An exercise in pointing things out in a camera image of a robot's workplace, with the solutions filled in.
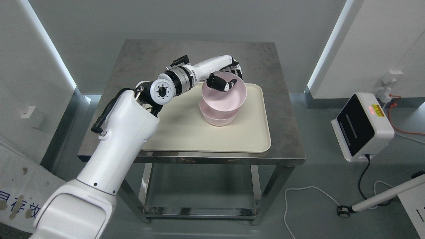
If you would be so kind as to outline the black white robotic hand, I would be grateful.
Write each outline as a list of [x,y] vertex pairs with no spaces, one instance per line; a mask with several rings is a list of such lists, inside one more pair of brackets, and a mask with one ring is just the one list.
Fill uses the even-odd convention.
[[221,77],[218,77],[216,74],[214,74],[215,72],[220,72],[220,73],[231,73],[234,74],[236,76],[238,76],[240,79],[243,79],[243,74],[241,71],[241,66],[239,64],[239,62],[237,60],[235,60],[232,56],[230,56],[230,59],[232,61],[231,64],[210,73],[209,77],[205,80],[207,87],[208,88],[212,88],[214,90],[217,91],[221,91],[221,92],[228,92],[229,90],[232,89],[233,86],[235,86],[235,84],[238,82],[237,79],[232,79],[230,81],[226,81]]

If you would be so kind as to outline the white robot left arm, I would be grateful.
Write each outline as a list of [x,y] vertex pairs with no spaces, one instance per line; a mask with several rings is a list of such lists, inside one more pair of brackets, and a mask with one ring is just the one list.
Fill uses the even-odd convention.
[[155,81],[121,89],[91,128],[100,142],[90,160],[76,179],[47,200],[34,222],[31,238],[100,238],[115,211],[121,183],[158,129],[162,106],[232,63],[233,58],[225,55],[192,66],[184,56]]

